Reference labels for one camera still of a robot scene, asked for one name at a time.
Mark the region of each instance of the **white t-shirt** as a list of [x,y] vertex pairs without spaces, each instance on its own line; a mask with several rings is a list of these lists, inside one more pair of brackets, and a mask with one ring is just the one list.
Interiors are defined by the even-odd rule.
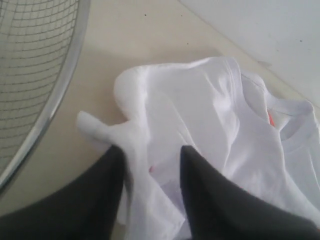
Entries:
[[[254,104],[254,111],[264,119],[268,117],[261,112],[268,111],[279,131],[286,171],[307,199],[320,210],[320,137],[312,104],[307,100],[276,98],[268,92],[258,75],[246,71],[241,74],[243,85],[256,90],[244,91],[247,102]],[[260,93],[264,100],[256,98],[254,101],[254,92]]]
[[135,67],[116,79],[114,95],[128,122],[110,127],[81,113],[77,124],[87,137],[126,154],[127,239],[173,239],[179,231],[183,145],[252,195],[320,224],[319,211],[286,172],[279,131],[248,105],[233,58]]

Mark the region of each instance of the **beige floor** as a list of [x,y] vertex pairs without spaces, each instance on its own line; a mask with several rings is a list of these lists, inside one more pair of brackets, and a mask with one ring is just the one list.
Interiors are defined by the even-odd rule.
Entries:
[[[78,133],[76,116],[84,110],[108,124],[125,121],[113,99],[114,80],[123,70],[219,55],[236,57],[277,94],[301,98],[177,0],[92,0],[72,82],[38,148],[0,198],[0,215],[51,194],[98,159]],[[121,239],[123,231],[116,231]]]

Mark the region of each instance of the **white wall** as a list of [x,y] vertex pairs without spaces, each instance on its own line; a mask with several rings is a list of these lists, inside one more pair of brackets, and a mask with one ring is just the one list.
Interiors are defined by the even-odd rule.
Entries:
[[320,106],[320,0],[180,0]]

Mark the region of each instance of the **metal wire grille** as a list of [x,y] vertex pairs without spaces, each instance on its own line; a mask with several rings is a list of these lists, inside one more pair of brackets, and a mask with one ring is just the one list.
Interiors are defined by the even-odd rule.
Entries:
[[0,174],[59,77],[79,0],[0,0]]

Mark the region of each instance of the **metal rim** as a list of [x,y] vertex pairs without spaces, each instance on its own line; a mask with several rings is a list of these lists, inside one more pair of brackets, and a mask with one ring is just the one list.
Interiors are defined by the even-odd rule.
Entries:
[[80,56],[89,18],[90,2],[91,0],[79,1],[73,36],[71,38],[63,66],[60,70],[59,77],[34,126],[25,138],[19,150],[14,155],[13,159],[0,175],[0,189],[9,182],[21,164],[31,155],[35,146],[50,125],[50,122],[62,102]]

